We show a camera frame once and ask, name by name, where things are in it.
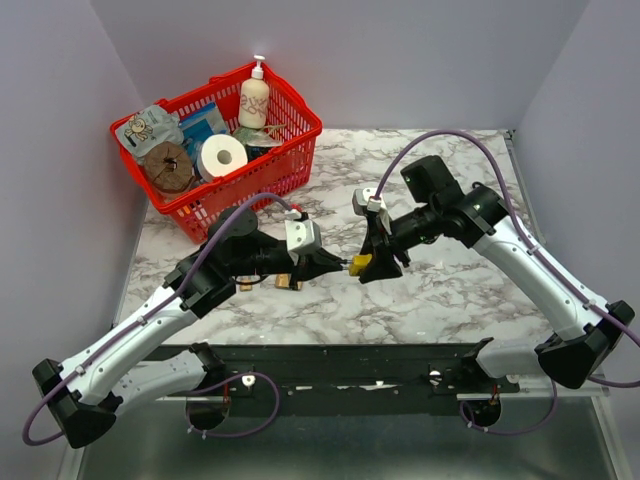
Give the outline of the yellow padlock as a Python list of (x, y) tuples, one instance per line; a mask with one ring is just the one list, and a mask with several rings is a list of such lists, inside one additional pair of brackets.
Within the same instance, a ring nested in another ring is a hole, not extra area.
[(371, 254), (355, 255), (348, 264), (348, 273), (352, 277), (359, 277), (371, 262), (373, 256)]

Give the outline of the large brass padlock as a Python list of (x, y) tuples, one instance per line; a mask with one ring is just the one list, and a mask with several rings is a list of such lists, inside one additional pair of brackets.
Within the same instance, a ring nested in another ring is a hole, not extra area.
[(274, 285), (278, 289), (299, 291), (302, 288), (303, 283), (301, 281), (293, 282), (290, 274), (277, 274), (275, 276)]

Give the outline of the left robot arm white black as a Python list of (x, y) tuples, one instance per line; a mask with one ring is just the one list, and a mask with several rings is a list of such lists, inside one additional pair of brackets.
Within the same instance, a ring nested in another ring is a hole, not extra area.
[(141, 366), (165, 340), (235, 295), (240, 276), (287, 274), (307, 281), (343, 269), (326, 251), (319, 226), (305, 212), (285, 209), (285, 237), (262, 231), (248, 204), (226, 209), (209, 238), (180, 260), (163, 283), (127, 319), (81, 352), (44, 359), (32, 370), (59, 435), (74, 449), (95, 442), (123, 413), (174, 393), (214, 393), (224, 382), (222, 362), (207, 344)]

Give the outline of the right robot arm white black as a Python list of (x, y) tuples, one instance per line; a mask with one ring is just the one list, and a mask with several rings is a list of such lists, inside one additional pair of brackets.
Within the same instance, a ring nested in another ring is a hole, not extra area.
[(367, 221), (360, 251), (366, 264), (352, 267), (351, 274), (363, 284), (399, 278), (410, 263), (409, 249), (440, 236), (458, 240), (510, 278), (552, 329), (542, 343), (515, 339), (482, 344), (461, 365), (462, 384), (480, 392), (496, 378), (545, 374), (566, 388), (580, 388), (621, 335), (603, 315), (629, 324), (633, 309), (624, 301), (607, 301), (574, 276), (564, 286), (538, 259), (543, 247), (523, 226), (513, 224), (504, 200), (481, 183), (463, 192), (440, 157), (423, 157), (401, 175), (419, 206), (397, 219), (389, 217), (384, 201), (375, 199), (374, 189), (355, 190), (354, 211)]

